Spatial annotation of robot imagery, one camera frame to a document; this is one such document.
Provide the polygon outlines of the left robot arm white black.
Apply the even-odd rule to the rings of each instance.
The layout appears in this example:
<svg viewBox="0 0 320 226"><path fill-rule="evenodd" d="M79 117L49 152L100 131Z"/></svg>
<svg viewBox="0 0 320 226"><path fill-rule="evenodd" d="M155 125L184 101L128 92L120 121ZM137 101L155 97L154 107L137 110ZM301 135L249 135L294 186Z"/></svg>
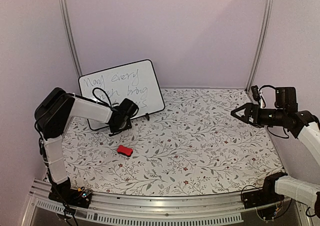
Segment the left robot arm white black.
<svg viewBox="0 0 320 226"><path fill-rule="evenodd" d="M63 203L70 203L75 197L62 148L69 120L78 117L106 124L114 136L132 127L131 119L138 111L137 104L128 98L113 106L99 98L67 93L60 87L54 88L36 108L34 128L40 136L40 153L54 193Z"/></svg>

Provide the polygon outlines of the red whiteboard eraser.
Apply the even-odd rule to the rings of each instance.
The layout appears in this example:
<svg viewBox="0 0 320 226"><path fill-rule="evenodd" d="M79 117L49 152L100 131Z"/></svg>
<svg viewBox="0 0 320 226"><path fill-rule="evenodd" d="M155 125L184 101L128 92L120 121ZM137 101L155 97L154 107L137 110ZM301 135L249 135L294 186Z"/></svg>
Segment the red whiteboard eraser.
<svg viewBox="0 0 320 226"><path fill-rule="evenodd" d="M123 146L123 145L119 145L117 148L117 153L126 157L131 157L133 154L133 149Z"/></svg>

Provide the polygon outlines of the white whiteboard with black frame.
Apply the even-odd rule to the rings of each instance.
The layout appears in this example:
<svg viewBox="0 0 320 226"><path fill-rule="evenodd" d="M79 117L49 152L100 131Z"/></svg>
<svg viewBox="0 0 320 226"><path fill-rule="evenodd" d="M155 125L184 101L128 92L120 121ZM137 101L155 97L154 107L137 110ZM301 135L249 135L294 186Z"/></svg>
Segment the white whiteboard with black frame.
<svg viewBox="0 0 320 226"><path fill-rule="evenodd" d="M89 73L79 77L81 95L98 103L118 106L125 98L139 108L133 119L165 109L153 63L149 59Z"/></svg>

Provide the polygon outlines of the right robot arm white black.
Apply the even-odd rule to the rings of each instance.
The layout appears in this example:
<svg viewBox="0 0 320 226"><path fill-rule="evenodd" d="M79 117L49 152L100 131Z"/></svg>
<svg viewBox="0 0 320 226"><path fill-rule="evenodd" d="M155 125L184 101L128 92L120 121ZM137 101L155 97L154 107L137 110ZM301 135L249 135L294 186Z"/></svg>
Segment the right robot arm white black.
<svg viewBox="0 0 320 226"><path fill-rule="evenodd" d="M283 163L280 172L263 177L262 186L248 185L241 189L240 199L246 209L277 204L270 219L281 216L288 207L285 200L306 206L309 218L320 216L319 114L300 109L293 86L250 86L251 102L230 112L235 119L264 129Z"/></svg>

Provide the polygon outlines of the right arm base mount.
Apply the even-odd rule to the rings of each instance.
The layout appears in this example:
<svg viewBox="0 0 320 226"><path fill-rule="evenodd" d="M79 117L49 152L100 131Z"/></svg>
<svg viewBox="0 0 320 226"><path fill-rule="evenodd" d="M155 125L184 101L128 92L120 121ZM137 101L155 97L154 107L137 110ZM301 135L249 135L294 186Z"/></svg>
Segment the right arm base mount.
<svg viewBox="0 0 320 226"><path fill-rule="evenodd" d="M245 209L252 209L283 201L285 196L277 194L274 186L257 188L254 185L246 185L240 192L240 199Z"/></svg>

